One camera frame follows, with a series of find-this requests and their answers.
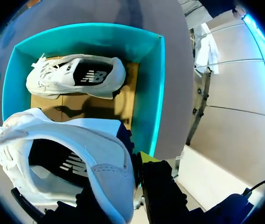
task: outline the shoe box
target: shoe box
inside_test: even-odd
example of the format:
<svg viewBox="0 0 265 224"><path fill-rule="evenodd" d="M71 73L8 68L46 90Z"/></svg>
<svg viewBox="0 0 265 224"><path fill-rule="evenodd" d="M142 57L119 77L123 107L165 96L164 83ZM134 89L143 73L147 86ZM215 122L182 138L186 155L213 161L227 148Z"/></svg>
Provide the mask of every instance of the shoe box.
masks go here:
<svg viewBox="0 0 265 224"><path fill-rule="evenodd" d="M88 54L119 58L127 85L113 100L88 95L64 95L56 100L32 96L26 80L32 63L46 58ZM78 23L35 34L16 44L8 62L2 93L2 119L30 107L40 107L55 121L75 118L119 119L132 131L135 152L154 156L164 84L166 46L162 35L111 23Z"/></svg>

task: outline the new balance logo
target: new balance logo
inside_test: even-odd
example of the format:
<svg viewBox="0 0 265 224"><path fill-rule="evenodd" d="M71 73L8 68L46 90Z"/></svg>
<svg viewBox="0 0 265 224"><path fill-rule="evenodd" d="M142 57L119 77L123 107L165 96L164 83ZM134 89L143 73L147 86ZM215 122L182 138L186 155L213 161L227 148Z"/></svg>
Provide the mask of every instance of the new balance logo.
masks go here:
<svg viewBox="0 0 265 224"><path fill-rule="evenodd" d="M106 77L107 73L105 71L97 71L94 73L94 70L89 70L87 75L81 80L81 82L89 82L89 83L101 83L104 81L104 77Z"/></svg>
<svg viewBox="0 0 265 224"><path fill-rule="evenodd" d="M66 171L72 170L74 174L88 177L86 164L75 153L71 153L60 168Z"/></svg>

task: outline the hand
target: hand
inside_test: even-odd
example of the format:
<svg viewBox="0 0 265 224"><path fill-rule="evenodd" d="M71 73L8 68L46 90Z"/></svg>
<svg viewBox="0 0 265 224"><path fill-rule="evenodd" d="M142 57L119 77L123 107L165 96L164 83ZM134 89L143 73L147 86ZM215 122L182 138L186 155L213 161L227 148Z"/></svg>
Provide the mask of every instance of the hand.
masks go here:
<svg viewBox="0 0 265 224"><path fill-rule="evenodd" d="M239 17L243 18L246 15L246 10L240 5L237 5L235 7L235 10L237 11L237 13L233 13L235 18L239 18Z"/></svg>

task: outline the shoe tongue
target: shoe tongue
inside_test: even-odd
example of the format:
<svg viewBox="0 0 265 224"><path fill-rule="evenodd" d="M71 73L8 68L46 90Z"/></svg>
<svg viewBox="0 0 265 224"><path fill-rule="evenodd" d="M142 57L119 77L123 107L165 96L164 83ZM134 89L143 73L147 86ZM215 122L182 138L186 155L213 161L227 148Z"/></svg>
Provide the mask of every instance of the shoe tongue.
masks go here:
<svg viewBox="0 0 265 224"><path fill-rule="evenodd" d="M64 85L75 85L75 80L73 78L73 72L76 70L77 65L82 59L76 58L72 61L60 66L60 69L51 76L51 81L62 83Z"/></svg>

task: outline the black cable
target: black cable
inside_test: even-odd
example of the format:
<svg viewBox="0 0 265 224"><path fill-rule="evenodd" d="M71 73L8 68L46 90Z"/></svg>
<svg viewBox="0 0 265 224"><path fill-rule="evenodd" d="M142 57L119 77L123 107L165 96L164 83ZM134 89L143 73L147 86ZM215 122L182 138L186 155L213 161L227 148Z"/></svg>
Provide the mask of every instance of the black cable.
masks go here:
<svg viewBox="0 0 265 224"><path fill-rule="evenodd" d="M259 184L256 184L254 187L252 187L252 188L250 189L250 191L253 191L254 189L260 187L260 186L261 186L262 184L264 184L264 183L265 183L265 181L262 181L262 182L260 182Z"/></svg>
<svg viewBox="0 0 265 224"><path fill-rule="evenodd" d="M260 187L262 184L265 184L265 181L262 181L262 182L256 184L256 185L255 185L254 187L252 187L251 189L248 189L248 188L245 189L242 195L243 195L243 196L248 196L248 197L250 197L252 191L253 191L254 189Z"/></svg>

